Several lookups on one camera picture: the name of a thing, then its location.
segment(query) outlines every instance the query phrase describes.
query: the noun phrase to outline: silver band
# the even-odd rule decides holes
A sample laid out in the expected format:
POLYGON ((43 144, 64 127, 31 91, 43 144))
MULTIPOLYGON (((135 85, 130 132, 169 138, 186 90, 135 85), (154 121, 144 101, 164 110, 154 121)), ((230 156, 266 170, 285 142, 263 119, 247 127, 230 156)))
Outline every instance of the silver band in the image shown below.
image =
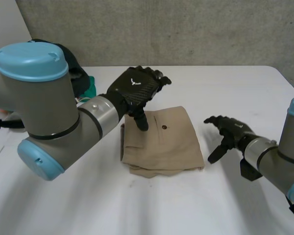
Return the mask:
POLYGON ((88 110, 99 122, 102 128, 102 137, 107 135, 119 123, 119 115, 113 104, 102 96, 96 96, 80 108, 88 110))
POLYGON ((259 137, 250 142, 245 149, 245 159, 257 170, 259 156, 270 147, 276 146, 275 141, 259 137))

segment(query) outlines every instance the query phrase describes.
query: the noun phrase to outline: green cloth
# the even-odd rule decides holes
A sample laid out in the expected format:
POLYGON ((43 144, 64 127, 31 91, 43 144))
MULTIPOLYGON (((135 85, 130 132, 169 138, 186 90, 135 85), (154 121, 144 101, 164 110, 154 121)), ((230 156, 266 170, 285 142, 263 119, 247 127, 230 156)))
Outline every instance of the green cloth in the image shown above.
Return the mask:
POLYGON ((95 78, 93 76, 89 76, 90 86, 84 94, 80 96, 80 98, 93 98, 97 95, 96 86, 95 86, 95 78))

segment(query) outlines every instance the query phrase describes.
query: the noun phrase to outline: robotic hand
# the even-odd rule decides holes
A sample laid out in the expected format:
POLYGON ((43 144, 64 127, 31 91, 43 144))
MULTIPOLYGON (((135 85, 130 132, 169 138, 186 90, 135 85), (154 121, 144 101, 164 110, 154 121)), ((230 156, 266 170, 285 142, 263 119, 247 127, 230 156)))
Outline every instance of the robotic hand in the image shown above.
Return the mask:
POLYGON ((221 144, 208 158, 211 164, 220 160, 232 148, 237 148, 244 153, 244 142, 255 137, 254 132, 247 124, 234 118, 212 116, 207 118, 204 123, 214 124, 219 129, 220 135, 224 136, 221 144))
POLYGON ((171 83, 170 79, 158 70, 154 71, 149 67, 143 69, 141 66, 130 67, 111 84, 107 95, 102 96, 121 95, 126 104, 126 113, 134 117, 140 130, 147 131, 148 122, 143 108, 163 86, 171 83))
POLYGON ((211 153, 208 161, 217 162, 230 149, 243 154, 241 175, 254 181, 262 176, 283 192, 294 213, 294 99, 291 101, 280 144, 257 136, 251 128, 234 118, 210 117, 204 123, 214 124, 223 137, 221 144, 211 153))

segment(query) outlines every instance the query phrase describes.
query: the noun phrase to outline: logo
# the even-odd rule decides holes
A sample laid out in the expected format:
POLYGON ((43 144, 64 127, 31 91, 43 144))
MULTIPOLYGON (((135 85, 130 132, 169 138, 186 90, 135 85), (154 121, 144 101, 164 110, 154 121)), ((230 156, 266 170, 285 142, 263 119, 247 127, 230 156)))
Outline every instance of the logo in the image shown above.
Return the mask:
POLYGON ((240 127, 240 128, 242 128, 243 127, 243 125, 238 125, 238 124, 234 124, 235 126, 238 126, 238 127, 240 127))
POLYGON ((131 78, 131 82, 132 82, 132 86, 134 86, 134 85, 141 85, 141 82, 137 82, 137 83, 134 82, 134 81, 133 81, 133 78, 131 78))

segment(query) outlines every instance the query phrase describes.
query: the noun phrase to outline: khaki pants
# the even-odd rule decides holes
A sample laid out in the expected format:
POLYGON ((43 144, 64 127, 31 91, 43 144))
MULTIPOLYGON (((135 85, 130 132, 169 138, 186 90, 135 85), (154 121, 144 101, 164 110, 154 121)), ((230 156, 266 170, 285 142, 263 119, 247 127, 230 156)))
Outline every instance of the khaki pants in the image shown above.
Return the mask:
POLYGON ((130 166, 130 173, 151 178, 204 167, 195 130, 183 107, 145 113, 146 132, 125 116, 122 162, 130 166))

